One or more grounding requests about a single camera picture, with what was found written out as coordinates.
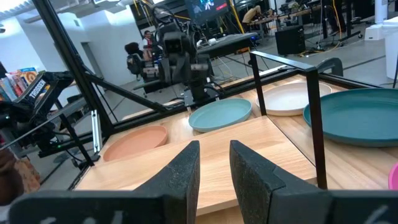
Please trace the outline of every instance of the black box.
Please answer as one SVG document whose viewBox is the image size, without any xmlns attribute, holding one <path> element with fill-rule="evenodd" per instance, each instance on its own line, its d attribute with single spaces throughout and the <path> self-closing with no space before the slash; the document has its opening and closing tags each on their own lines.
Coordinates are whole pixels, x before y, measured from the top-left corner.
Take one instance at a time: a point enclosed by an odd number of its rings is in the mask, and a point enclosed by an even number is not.
<svg viewBox="0 0 398 224">
<path fill-rule="evenodd" d="M 275 33 L 278 54 L 299 54 L 305 51 L 303 26 L 283 27 Z"/>
</svg>

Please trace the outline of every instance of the blue plate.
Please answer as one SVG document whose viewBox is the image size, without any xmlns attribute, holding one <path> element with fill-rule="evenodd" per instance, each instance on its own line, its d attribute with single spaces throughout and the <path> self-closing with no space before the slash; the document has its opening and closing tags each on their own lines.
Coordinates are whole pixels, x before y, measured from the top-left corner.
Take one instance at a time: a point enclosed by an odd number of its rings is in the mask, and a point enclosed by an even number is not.
<svg viewBox="0 0 398 224">
<path fill-rule="evenodd" d="M 398 146 L 398 90 L 369 88 L 321 97 L 323 133 L 337 142 L 366 147 Z M 304 120 L 311 126 L 310 108 Z"/>
<path fill-rule="evenodd" d="M 239 98 L 226 99 L 197 109 L 188 122 L 193 129 L 205 133 L 245 121 L 250 114 L 250 101 Z"/>
</svg>

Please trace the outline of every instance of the pink plate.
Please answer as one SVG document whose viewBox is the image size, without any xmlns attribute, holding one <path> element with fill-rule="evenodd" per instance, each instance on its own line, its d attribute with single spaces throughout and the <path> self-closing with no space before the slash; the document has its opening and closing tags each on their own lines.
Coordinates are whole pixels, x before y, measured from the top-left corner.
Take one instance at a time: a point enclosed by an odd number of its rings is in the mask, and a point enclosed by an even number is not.
<svg viewBox="0 0 398 224">
<path fill-rule="evenodd" d="M 163 126 L 148 126 L 116 141 L 104 154 L 105 161 L 120 159 L 131 154 L 163 146 L 167 141 L 167 130 Z"/>
<path fill-rule="evenodd" d="M 388 175 L 388 188 L 398 190 L 398 163 L 396 163 Z"/>
</svg>

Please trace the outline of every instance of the computer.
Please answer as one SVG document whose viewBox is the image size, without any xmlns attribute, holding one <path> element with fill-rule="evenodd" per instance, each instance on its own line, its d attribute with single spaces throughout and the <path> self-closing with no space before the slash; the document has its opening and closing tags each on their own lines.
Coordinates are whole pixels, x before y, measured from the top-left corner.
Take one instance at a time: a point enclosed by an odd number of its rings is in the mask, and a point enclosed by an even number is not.
<svg viewBox="0 0 398 224">
<path fill-rule="evenodd" d="M 185 0 L 191 21 L 198 25 L 228 12 L 228 0 Z"/>
</svg>

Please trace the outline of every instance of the white plate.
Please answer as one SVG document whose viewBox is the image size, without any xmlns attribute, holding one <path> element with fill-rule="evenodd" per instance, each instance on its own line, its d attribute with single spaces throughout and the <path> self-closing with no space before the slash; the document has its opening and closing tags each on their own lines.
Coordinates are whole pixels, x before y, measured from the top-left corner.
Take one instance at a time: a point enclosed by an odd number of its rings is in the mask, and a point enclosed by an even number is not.
<svg viewBox="0 0 398 224">
<path fill-rule="evenodd" d="M 320 96 L 332 93 L 330 86 L 319 83 Z M 275 116 L 295 116 L 303 114 L 308 105 L 307 82 L 290 83 L 264 91 L 267 114 Z M 256 104 L 260 107 L 259 98 Z"/>
</svg>

